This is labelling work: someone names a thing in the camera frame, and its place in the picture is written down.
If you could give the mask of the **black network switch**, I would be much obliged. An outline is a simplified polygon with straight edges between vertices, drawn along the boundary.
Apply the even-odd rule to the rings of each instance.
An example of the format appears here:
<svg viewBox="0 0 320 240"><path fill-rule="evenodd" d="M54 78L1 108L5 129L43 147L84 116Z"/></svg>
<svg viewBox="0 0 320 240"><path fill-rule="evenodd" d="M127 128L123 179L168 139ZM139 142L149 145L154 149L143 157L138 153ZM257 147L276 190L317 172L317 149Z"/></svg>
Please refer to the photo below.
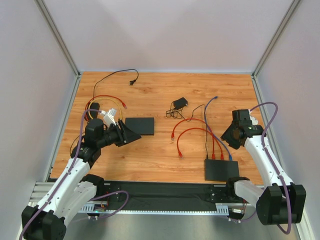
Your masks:
<svg viewBox="0 0 320 240"><path fill-rule="evenodd" d="M229 178L239 177L239 165L233 160L204 160L204 179L206 181L226 182Z"/></svg>
<svg viewBox="0 0 320 240"><path fill-rule="evenodd" d="M153 117L127 117L125 125L141 136L153 136L155 134L155 119Z"/></svg>

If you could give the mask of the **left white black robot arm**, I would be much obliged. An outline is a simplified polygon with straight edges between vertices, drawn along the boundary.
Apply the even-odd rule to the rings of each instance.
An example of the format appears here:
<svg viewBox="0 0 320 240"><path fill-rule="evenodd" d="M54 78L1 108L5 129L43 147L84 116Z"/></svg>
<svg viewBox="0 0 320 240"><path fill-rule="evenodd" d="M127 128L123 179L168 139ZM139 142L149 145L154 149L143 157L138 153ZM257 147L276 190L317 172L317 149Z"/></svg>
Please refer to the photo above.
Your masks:
<svg viewBox="0 0 320 240"><path fill-rule="evenodd" d="M102 177L89 174L101 149L121 147L141 138L122 120L106 126L102 119L90 120L80 129L84 136L71 154L65 169L48 193L34 206L22 211L21 240L62 240L67 226L88 201L98 200L103 188Z"/></svg>

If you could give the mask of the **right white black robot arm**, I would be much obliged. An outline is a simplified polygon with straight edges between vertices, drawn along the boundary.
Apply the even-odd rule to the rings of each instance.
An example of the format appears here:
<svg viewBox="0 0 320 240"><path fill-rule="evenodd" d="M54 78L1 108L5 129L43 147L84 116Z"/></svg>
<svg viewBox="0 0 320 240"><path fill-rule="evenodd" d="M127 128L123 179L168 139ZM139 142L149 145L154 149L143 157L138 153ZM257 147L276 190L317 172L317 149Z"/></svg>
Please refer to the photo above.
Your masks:
<svg viewBox="0 0 320 240"><path fill-rule="evenodd" d="M226 186L229 194L240 197L256 209L259 221L267 225L298 224L302 220L306 190L285 173L273 153L266 131L253 123L248 109L232 112L232 122L221 136L230 147L244 147L254 160L263 188L247 177L231 177Z"/></svg>

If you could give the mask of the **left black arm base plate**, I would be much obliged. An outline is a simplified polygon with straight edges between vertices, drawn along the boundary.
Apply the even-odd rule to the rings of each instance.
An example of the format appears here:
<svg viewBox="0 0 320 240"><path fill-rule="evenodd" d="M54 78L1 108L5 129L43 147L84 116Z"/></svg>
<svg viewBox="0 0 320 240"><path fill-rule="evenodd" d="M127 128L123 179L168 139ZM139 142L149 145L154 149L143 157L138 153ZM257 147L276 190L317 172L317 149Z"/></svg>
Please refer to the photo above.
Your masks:
<svg viewBox="0 0 320 240"><path fill-rule="evenodd" d="M101 185L93 185L93 194L90 198L87 199L88 202L94 201L103 201L109 199L110 197L116 196L117 198L120 197L121 194L125 194L126 199L128 198L128 192L122 189L118 189L116 191L110 191L105 187L104 184Z"/></svg>

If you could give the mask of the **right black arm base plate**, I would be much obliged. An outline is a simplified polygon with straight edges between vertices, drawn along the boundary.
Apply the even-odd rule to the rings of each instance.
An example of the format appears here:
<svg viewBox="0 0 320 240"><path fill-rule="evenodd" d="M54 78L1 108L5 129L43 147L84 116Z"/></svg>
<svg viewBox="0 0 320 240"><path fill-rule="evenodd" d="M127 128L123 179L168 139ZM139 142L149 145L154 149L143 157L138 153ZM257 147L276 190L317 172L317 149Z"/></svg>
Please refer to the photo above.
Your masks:
<svg viewBox="0 0 320 240"><path fill-rule="evenodd" d="M243 198L228 192L225 185L211 185L208 188L208 200L211 203L243 204L247 203Z"/></svg>

